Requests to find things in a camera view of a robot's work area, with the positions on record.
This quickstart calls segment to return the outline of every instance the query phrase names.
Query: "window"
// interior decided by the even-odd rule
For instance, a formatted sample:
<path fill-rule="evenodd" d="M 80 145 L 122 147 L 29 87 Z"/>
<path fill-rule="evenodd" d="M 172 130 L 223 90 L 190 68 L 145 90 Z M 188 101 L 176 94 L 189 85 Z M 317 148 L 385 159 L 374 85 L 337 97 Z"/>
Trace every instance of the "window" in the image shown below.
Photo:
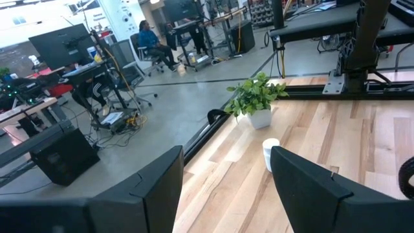
<path fill-rule="evenodd" d="M 19 25 L 19 24 L 22 24 L 22 23 L 26 23 L 26 19 L 23 18 L 22 16 L 13 17 L 13 23 L 14 23 L 14 25 Z"/>

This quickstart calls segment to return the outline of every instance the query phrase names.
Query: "white flower pot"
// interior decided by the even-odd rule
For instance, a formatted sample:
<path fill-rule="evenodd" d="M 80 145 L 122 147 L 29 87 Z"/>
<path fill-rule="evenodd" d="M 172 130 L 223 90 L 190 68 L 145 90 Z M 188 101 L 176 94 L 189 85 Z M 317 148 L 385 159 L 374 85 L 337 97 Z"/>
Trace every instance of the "white flower pot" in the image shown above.
<path fill-rule="evenodd" d="M 252 123 L 253 128 L 260 129 L 270 125 L 272 122 L 272 112 L 269 109 L 259 110 L 254 112 L 253 115 L 247 113 L 247 118 Z"/>

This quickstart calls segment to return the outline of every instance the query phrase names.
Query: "keyboard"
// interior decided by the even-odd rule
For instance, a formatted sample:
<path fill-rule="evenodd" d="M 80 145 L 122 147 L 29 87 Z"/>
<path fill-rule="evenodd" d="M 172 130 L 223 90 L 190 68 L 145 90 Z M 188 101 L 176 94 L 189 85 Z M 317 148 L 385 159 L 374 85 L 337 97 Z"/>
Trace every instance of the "keyboard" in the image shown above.
<path fill-rule="evenodd" d="M 414 27 L 414 0 L 392 0 L 388 12 L 406 25 Z"/>

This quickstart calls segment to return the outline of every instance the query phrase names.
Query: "potted plant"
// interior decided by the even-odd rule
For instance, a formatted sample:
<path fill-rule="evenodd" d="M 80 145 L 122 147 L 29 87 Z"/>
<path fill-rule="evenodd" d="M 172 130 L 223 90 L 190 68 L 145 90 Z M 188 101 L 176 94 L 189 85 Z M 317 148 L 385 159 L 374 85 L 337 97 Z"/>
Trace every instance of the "potted plant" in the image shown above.
<path fill-rule="evenodd" d="M 238 117 L 240 114 L 247 115 L 255 129 L 269 126 L 272 121 L 270 103 L 278 96 L 288 96 L 285 91 L 286 84 L 269 84 L 269 77 L 260 72 L 256 80 L 248 79 L 244 84 L 236 87 L 227 87 L 227 91 L 234 91 L 235 98 L 231 99 L 225 112 Z"/>
<path fill-rule="evenodd" d="M 8 69 L 7 67 L 0 67 L 0 79 L 4 80 L 4 79 L 8 79 L 10 76 L 10 69 Z"/>

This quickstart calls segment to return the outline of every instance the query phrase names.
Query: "metal bracket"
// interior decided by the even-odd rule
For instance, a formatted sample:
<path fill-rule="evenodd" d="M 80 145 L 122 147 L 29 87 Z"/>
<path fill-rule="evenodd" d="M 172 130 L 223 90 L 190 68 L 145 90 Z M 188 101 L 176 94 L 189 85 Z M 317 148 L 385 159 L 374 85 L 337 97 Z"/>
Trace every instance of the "metal bracket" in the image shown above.
<path fill-rule="evenodd" d="M 345 76 L 335 76 L 335 70 L 329 73 L 328 81 L 323 88 L 322 94 L 341 94 L 343 91 Z"/>

